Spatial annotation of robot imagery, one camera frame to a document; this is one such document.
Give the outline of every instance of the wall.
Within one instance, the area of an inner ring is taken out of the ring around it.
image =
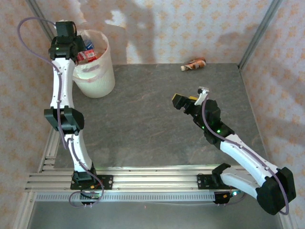
[[[12,228],[29,173],[37,172],[50,126],[43,116],[52,97],[52,68],[18,41],[16,27],[33,16],[24,0],[0,1],[0,228]],[[47,56],[37,22],[24,24],[24,41]]]
[[[305,228],[305,1],[285,0],[243,78],[271,161],[294,173],[291,212]]]
[[[240,62],[271,0],[37,0],[45,17],[103,31],[112,62]]]

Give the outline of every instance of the plastic bucket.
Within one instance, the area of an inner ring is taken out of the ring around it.
[[[81,35],[86,34],[95,50],[106,50],[102,56],[90,63],[75,67],[73,80],[85,96],[100,98],[109,94],[115,85],[110,46],[107,37],[100,31],[84,30]]]

